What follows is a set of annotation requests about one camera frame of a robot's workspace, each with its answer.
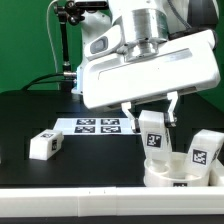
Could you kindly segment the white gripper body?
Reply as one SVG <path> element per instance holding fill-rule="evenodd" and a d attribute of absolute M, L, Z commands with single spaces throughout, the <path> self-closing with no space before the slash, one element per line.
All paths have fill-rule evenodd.
<path fill-rule="evenodd" d="M 211 30 L 168 41 L 159 53 L 126 62 L 116 53 L 89 62 L 83 72 L 83 100 L 87 108 L 142 104 L 214 88 L 220 82 Z"/>

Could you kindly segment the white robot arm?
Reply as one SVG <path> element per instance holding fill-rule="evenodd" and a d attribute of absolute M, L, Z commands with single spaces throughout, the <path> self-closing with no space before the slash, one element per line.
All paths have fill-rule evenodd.
<path fill-rule="evenodd" d="M 169 99 L 165 116 L 175 124 L 181 95 L 220 82 L 213 53 L 219 19 L 216 0 L 74 0 L 83 12 L 84 103 L 120 107 L 134 131 L 133 104 Z"/>

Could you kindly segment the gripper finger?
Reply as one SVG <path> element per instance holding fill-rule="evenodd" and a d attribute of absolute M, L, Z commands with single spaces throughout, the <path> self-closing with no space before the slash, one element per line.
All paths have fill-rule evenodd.
<path fill-rule="evenodd" d="M 130 112 L 132 105 L 130 102 L 124 102 L 121 104 L 121 108 L 123 113 L 126 115 L 126 117 L 130 121 L 131 129 L 134 133 L 139 133 L 140 132 L 140 127 L 138 123 L 138 119 L 133 116 L 133 114 Z"/>
<path fill-rule="evenodd" d="M 168 107 L 167 113 L 166 113 L 166 125 L 168 127 L 175 127 L 177 122 L 177 117 L 175 115 L 175 107 L 178 101 L 178 92 L 170 92 L 167 94 L 167 99 L 170 101 L 170 105 Z"/>

